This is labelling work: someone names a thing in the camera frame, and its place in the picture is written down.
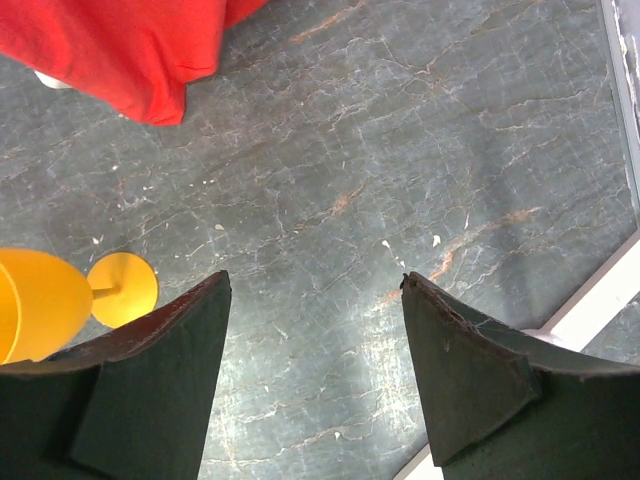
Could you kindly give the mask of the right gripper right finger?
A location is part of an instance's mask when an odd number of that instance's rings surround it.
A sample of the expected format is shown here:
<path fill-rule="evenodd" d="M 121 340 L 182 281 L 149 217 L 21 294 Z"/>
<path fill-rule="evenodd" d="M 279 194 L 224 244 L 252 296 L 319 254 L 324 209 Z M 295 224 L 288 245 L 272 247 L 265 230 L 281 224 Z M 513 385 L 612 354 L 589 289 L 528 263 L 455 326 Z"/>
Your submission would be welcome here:
<path fill-rule="evenodd" d="M 447 479 L 635 479 L 639 370 L 544 342 L 422 275 L 401 285 L 434 464 Z"/>

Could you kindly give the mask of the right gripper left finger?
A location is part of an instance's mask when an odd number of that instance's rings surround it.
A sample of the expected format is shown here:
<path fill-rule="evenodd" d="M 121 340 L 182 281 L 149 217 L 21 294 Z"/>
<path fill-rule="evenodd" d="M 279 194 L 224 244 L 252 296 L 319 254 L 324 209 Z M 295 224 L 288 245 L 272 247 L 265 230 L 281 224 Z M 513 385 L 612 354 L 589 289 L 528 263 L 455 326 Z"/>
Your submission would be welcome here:
<path fill-rule="evenodd" d="M 2 477 L 196 478 L 231 299 L 220 271 L 100 337 L 3 366 Z"/>

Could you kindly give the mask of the orange plastic goblet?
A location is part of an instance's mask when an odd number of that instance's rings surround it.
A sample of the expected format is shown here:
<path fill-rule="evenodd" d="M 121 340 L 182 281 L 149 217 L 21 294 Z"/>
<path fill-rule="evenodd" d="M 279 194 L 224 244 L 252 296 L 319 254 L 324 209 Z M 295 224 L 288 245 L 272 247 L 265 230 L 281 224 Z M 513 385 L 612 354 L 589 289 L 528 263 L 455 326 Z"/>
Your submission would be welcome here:
<path fill-rule="evenodd" d="M 41 361 L 95 318 L 115 329 L 152 312 L 159 297 L 153 268 L 115 252 L 88 274 L 46 252 L 1 249 L 1 362 Z"/>

